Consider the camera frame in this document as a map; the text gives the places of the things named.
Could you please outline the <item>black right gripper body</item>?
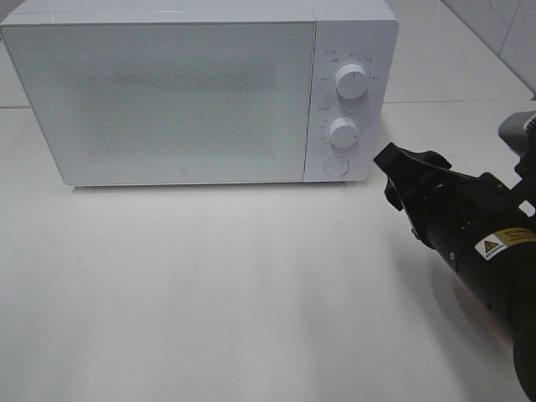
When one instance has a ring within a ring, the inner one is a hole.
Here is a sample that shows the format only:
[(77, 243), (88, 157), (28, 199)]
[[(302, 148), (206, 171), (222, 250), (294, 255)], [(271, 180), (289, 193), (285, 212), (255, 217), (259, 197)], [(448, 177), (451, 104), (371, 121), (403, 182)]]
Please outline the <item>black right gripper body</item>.
[(437, 251), (464, 251), (497, 229), (520, 227), (522, 211), (490, 173), (479, 177), (429, 163), (408, 192), (408, 217), (418, 240)]

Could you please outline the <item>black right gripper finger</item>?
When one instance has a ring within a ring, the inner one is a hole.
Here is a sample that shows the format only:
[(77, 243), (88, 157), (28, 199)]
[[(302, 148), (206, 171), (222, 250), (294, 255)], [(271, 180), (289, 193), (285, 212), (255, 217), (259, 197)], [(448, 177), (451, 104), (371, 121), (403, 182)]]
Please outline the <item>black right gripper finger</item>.
[(437, 169), (451, 169), (451, 164), (437, 152), (412, 152), (393, 142), (380, 151), (374, 163), (387, 176), (424, 176)]
[(388, 177), (384, 195), (398, 211), (408, 212), (413, 209), (413, 182), (408, 178)]

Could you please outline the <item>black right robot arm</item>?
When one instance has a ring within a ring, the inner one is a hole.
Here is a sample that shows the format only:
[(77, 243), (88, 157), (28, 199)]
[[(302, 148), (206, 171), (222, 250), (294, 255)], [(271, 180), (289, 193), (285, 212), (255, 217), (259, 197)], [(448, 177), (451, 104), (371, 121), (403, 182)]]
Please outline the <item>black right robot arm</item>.
[(535, 399), (535, 202), (526, 174), (508, 188), (490, 173), (452, 170), (437, 152), (389, 143), (374, 159), (387, 176), (385, 197), (405, 211), (415, 238), (435, 250), (513, 339), (515, 373)]

